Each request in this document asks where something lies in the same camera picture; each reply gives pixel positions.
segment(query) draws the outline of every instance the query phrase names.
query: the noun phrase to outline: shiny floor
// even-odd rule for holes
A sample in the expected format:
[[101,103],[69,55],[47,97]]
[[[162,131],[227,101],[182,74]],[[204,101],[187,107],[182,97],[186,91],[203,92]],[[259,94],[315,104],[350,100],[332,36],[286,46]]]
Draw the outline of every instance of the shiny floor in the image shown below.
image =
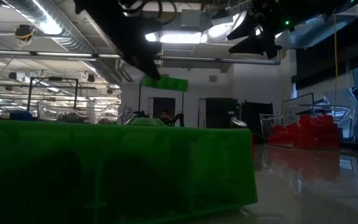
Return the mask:
[[358,223],[358,153],[255,149],[259,202],[187,223]]

